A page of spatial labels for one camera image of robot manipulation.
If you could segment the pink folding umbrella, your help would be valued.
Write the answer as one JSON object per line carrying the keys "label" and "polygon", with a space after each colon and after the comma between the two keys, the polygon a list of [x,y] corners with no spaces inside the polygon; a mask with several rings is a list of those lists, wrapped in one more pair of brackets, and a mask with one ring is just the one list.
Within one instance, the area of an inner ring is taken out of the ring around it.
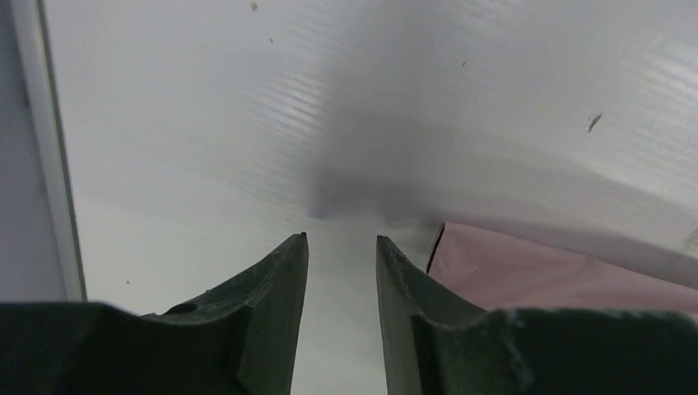
{"label": "pink folding umbrella", "polygon": [[485,310],[670,310],[697,316],[697,291],[582,253],[447,222],[427,273]]}

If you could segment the aluminium frame rail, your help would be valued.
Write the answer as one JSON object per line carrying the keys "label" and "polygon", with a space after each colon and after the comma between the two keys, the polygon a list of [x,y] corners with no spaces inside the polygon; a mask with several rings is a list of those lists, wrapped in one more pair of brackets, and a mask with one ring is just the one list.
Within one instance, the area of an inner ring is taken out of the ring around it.
{"label": "aluminium frame rail", "polygon": [[63,288],[67,300],[87,301],[58,89],[44,1],[11,1],[27,98],[38,143]]}

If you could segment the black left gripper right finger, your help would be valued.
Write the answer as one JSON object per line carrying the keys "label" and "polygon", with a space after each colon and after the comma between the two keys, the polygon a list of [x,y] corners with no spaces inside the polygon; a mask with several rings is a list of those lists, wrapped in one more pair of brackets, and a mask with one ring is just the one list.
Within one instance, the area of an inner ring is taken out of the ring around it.
{"label": "black left gripper right finger", "polygon": [[697,325],[668,311],[486,311],[376,240],[390,394],[694,394]]}

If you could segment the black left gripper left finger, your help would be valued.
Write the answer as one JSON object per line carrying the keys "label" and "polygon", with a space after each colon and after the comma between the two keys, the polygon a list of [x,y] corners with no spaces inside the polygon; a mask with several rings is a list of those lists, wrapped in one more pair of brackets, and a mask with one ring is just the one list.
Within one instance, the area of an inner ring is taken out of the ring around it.
{"label": "black left gripper left finger", "polygon": [[163,314],[4,303],[4,394],[288,394],[309,263],[294,234]]}

